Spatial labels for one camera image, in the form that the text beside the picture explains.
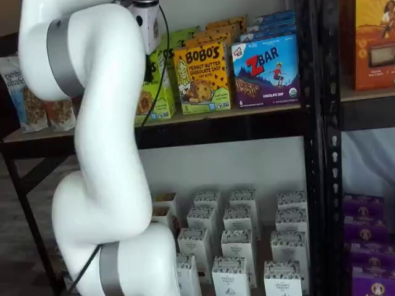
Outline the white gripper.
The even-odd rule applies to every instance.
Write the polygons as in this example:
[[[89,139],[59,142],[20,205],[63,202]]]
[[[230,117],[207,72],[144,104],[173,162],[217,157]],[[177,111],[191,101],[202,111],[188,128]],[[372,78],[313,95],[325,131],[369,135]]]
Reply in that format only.
[[[143,36],[145,53],[151,54],[160,43],[159,3],[133,2],[128,10],[133,14]]]

